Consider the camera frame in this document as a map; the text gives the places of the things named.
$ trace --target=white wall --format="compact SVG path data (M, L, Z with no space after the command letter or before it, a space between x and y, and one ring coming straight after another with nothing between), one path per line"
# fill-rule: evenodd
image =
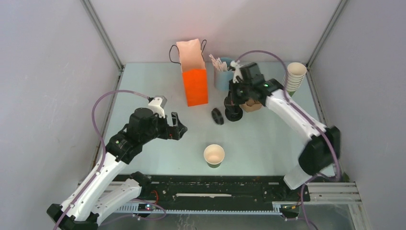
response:
M205 56L253 49L306 62L339 0L93 0L124 63L169 62L176 41L207 39ZM245 60L274 60L251 55Z
M349 1L312 67L375 230L405 229L406 1Z
M118 70L79 0L0 4L0 226L50 230L46 209L89 171L91 108Z

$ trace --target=orange bag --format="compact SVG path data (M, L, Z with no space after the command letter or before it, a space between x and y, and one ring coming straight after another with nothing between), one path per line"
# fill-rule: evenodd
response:
M188 106L209 103L207 72L202 55L206 43L206 40L200 43L198 39L177 42L169 50L170 61L180 64ZM179 52L179 62L174 62L170 58L170 52L174 46Z

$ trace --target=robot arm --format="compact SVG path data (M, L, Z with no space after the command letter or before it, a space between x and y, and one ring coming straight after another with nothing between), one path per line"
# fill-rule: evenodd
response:
M128 124L111 137L106 145L107 153L101 169L98 170L102 161L100 158L68 199L61 205L52 204L48 208L47 214L56 222L70 207L59 224L62 230L95 230L117 208L145 191L143 186L148 185L149 179L136 172L119 188L100 198L110 182L141 153L144 144L155 138L179 140L187 131L187 127L179 121L177 113L171 114L173 126L168 125L163 109L166 102L164 96L156 96L150 100L148 108L136 109ZM85 186L84 192L72 204L73 199Z
M320 133L292 108L289 102L301 109L289 96L289 102L286 101L283 86L278 81L275 79L265 81L256 63L240 66L236 62L232 62L231 66L235 69L235 73L229 82L228 96L224 100L227 119L230 121L241 119L242 110L239 105L252 98L279 115L298 133L304 144L304 149L298 159L299 164L284 176L284 183L289 189L298 188L333 162L328 146ZM326 127L306 112L304 114L310 117L316 127L325 133L339 158L340 131L335 126Z

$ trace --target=table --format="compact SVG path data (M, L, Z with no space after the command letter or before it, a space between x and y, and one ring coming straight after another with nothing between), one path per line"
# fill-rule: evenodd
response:
M258 63L265 79L282 82L283 67L277 62ZM167 175L285 175L297 165L303 145L297 134L274 112L262 109L245 113L237 122L225 118L220 126L211 118L211 110L218 107L224 113L223 101L227 92L214 88L214 68L206 64L209 103L188 107L186 104L180 66L173 63L128 63L119 85L120 90L133 90L148 96L164 95L168 102L165 113L177 112L180 121L188 127L181 140L155 139L121 172L131 174ZM317 119L316 107L304 79L293 99ZM148 101L129 93L119 93L113 110L105 141L115 135L136 108L147 107ZM226 157L220 167L210 168L203 158L210 144L222 146ZM332 166L322 171L333 176Z

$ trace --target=black round object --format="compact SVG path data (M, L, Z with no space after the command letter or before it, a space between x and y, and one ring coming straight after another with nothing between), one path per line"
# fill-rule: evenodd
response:
M224 118L223 118L223 115L221 115L221 112L219 109L214 108L212 110L212 118L216 124L218 124L218 125L224 124Z
M229 121L239 121L242 118L242 109L238 107L236 110L236 113L232 113L230 110L226 109L226 117Z

